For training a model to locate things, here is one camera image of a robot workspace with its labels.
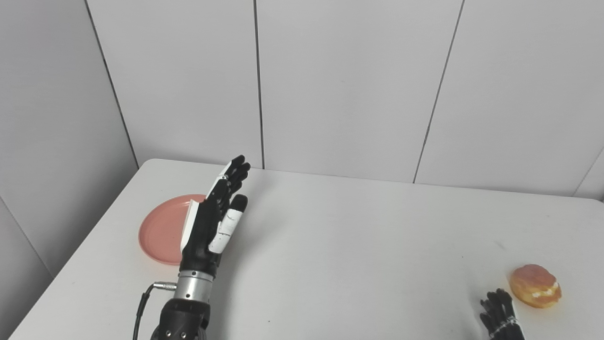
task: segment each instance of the glazed pastry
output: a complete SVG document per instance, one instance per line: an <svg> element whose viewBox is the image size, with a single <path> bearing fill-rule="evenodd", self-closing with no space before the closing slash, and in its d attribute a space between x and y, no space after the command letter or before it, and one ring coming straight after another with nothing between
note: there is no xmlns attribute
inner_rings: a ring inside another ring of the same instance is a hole
<svg viewBox="0 0 604 340"><path fill-rule="evenodd" d="M514 270L510 288L520 301L535 308L549 308L562 297L556 277L537 264L527 264Z"/></svg>

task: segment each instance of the plate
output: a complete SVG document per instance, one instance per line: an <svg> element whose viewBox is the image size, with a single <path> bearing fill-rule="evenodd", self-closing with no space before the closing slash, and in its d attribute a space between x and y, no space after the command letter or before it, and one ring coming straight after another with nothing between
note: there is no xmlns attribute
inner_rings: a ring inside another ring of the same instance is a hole
<svg viewBox="0 0 604 340"><path fill-rule="evenodd" d="M143 252L157 262L181 263L182 227L189 202L202 202L205 195L183 195L161 203L143 220L138 231L138 243Z"/></svg>

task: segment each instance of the wall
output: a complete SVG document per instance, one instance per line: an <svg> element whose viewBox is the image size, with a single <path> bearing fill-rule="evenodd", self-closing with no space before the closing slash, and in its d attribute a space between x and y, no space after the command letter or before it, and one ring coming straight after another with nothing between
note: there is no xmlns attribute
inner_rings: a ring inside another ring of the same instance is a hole
<svg viewBox="0 0 604 340"><path fill-rule="evenodd" d="M7 339L52 280L0 198L0 339Z"/></svg>
<svg viewBox="0 0 604 340"><path fill-rule="evenodd" d="M90 3L141 160L604 195L602 2Z"/></svg>
<svg viewBox="0 0 604 340"><path fill-rule="evenodd" d="M0 339L136 170L85 2L0 2Z"/></svg>

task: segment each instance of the white table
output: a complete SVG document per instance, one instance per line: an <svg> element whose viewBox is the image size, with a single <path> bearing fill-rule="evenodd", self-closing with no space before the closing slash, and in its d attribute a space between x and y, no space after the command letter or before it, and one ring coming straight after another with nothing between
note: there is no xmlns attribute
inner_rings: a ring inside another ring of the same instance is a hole
<svg viewBox="0 0 604 340"><path fill-rule="evenodd" d="M141 293L177 273L143 254L140 223L172 197L205 193L221 169L145 163L11 340L131 338ZM563 294L548 310L516 304L527 339L602 339L600 202L256 169L242 193L211 340L486 339L479 299L509 289L526 263ZM140 339L171 295L153 291Z"/></svg>

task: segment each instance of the cable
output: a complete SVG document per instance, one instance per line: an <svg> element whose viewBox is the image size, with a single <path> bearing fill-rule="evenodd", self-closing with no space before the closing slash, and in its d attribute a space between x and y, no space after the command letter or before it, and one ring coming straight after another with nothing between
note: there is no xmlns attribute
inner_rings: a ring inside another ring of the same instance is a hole
<svg viewBox="0 0 604 340"><path fill-rule="evenodd" d="M143 317L143 311L145 310L145 306L147 305L147 301L151 296L151 291L155 287L155 284L152 284L147 288L147 291L143 293L141 296L141 301L138 303L137 310L137 319L134 321L134 334L132 335L132 340L138 340L138 327L141 324L141 318Z"/></svg>

